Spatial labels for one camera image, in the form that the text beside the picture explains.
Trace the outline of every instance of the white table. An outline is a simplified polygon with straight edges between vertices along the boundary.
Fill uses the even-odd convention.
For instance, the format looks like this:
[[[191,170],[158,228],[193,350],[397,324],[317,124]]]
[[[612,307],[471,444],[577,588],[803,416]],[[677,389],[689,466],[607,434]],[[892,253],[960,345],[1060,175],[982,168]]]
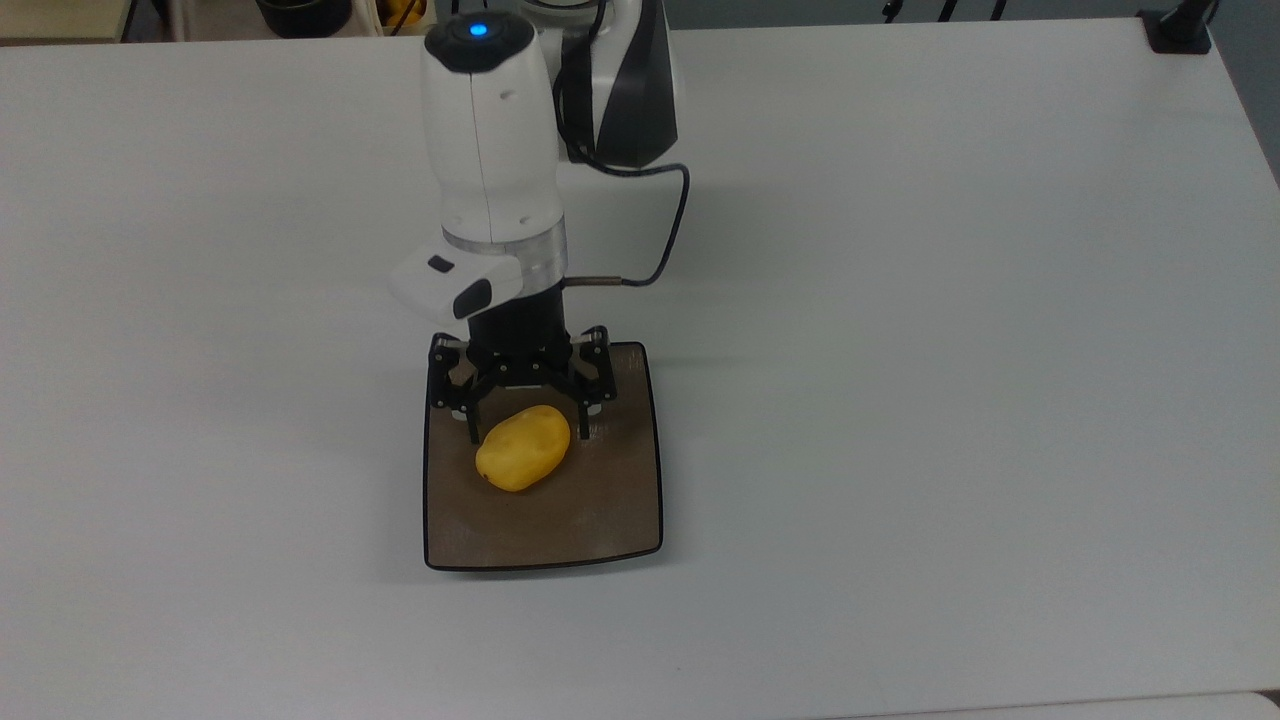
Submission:
[[[1137,20],[677,33],[667,544],[421,560],[413,40],[0,50],[13,717],[801,719],[1280,685],[1280,193]],[[666,181],[563,173],[576,273]]]

